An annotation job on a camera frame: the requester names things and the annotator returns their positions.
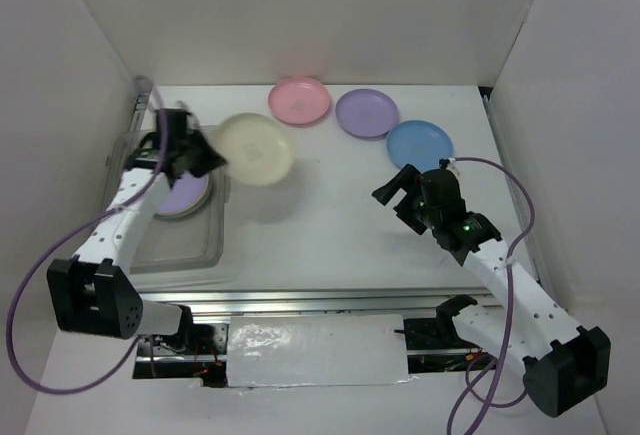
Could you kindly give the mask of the blue plastic plate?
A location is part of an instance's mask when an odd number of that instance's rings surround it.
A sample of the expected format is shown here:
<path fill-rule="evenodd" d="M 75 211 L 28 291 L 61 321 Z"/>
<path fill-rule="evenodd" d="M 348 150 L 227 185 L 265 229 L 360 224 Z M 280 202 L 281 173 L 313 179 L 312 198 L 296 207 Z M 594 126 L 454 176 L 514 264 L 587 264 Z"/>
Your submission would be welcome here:
<path fill-rule="evenodd" d="M 396 167 L 409 164 L 420 172 L 437 169 L 441 159 L 454 156 L 454 145 L 448 134 L 423 120 L 408 120 L 395 126 L 387 134 L 386 149 Z"/>

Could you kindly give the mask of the cream plastic plate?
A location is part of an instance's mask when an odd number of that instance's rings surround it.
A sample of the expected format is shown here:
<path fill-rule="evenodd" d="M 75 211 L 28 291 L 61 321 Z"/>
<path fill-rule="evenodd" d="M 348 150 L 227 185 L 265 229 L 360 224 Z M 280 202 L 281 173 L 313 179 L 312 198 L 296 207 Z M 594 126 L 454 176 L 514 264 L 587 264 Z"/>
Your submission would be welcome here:
<path fill-rule="evenodd" d="M 240 113 L 224 120 L 214 131 L 212 145 L 227 161 L 227 175 L 249 186 L 279 183 L 295 161 L 294 145 L 286 131 L 255 113 Z"/>

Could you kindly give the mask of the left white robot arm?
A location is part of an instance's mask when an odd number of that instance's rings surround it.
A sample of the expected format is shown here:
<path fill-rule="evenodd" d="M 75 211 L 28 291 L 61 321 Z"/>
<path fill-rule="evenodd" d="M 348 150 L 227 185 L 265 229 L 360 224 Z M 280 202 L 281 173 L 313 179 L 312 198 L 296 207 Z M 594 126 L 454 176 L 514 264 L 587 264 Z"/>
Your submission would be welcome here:
<path fill-rule="evenodd" d="M 226 163 L 185 108 L 158 109 L 155 129 L 129 155 L 103 218 L 69 259 L 55 259 L 47 282 L 58 327 L 117 339 L 161 338 L 176 354 L 196 345 L 189 307 L 146 301 L 130 280 L 148 225 L 185 174 L 204 178 Z"/>

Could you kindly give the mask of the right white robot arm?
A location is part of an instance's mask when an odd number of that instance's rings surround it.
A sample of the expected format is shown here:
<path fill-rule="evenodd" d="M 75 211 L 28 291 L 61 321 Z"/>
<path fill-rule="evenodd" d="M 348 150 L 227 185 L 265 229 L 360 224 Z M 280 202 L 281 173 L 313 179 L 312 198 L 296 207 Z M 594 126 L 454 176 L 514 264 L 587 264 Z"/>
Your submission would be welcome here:
<path fill-rule="evenodd" d="M 386 205 L 403 191 L 396 216 L 419 235 L 431 233 L 506 311 L 492 314 L 471 296 L 457 295 L 436 309 L 438 340 L 483 349 L 497 369 L 518 375 L 534 405 L 555 418 L 606 387 L 611 341 L 601 328 L 587 329 L 565 311 L 515 261 L 496 226 L 467 209 L 448 164 L 443 159 L 426 172 L 406 165 L 372 196 Z"/>

